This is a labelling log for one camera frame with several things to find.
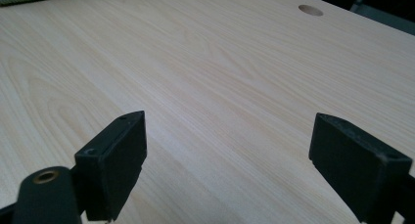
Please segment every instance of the desk surface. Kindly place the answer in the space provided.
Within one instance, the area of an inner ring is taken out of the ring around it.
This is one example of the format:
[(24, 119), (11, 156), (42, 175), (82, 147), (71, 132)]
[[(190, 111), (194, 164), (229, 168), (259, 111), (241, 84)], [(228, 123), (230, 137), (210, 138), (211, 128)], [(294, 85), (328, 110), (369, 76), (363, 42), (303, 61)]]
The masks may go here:
[(2, 206), (141, 110), (116, 223), (357, 223), (307, 157), (317, 112), (415, 157), (415, 37), (318, 0), (50, 0), (0, 29)]

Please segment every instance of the clamp jaw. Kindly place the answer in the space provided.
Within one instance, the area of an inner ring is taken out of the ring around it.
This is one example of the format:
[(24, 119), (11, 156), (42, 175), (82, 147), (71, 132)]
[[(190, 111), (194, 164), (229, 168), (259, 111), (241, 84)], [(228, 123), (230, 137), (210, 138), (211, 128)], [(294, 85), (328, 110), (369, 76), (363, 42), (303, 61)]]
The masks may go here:
[(350, 122), (315, 117), (309, 158), (360, 222), (415, 221), (412, 159)]
[(75, 154), (72, 169), (48, 167), (26, 177), (0, 223), (81, 223), (116, 220), (147, 156), (144, 112), (125, 114)]

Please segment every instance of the light wood grain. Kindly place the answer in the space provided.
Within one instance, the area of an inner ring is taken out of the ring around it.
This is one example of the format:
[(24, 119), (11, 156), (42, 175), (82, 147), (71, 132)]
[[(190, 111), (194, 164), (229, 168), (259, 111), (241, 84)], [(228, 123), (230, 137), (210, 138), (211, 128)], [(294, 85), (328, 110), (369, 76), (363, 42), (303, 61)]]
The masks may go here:
[(1, 8), (0, 205), (144, 110), (149, 155), (116, 223), (357, 223), (307, 157), (315, 114), (415, 157), (414, 61), (413, 36), (318, 0)]

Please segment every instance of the wooden desk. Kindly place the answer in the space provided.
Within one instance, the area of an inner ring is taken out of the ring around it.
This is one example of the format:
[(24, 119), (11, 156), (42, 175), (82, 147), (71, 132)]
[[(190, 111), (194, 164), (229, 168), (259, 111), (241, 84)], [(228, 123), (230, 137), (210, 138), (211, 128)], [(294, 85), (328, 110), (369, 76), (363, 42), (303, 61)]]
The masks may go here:
[(307, 157), (315, 114), (415, 157), (414, 64), (414, 36), (318, 0), (1, 8), (0, 205), (144, 110), (149, 155), (116, 223), (357, 223)]

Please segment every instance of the laminate tabletop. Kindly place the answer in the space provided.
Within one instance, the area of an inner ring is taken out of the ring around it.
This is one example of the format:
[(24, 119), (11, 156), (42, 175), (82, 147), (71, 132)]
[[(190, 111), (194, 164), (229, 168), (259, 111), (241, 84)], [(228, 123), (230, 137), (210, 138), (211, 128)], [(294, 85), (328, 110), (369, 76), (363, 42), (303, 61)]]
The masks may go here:
[(0, 205), (145, 111), (148, 157), (115, 223), (358, 223), (308, 159), (314, 117), (415, 157), (414, 64), (414, 36), (319, 0), (0, 8)]

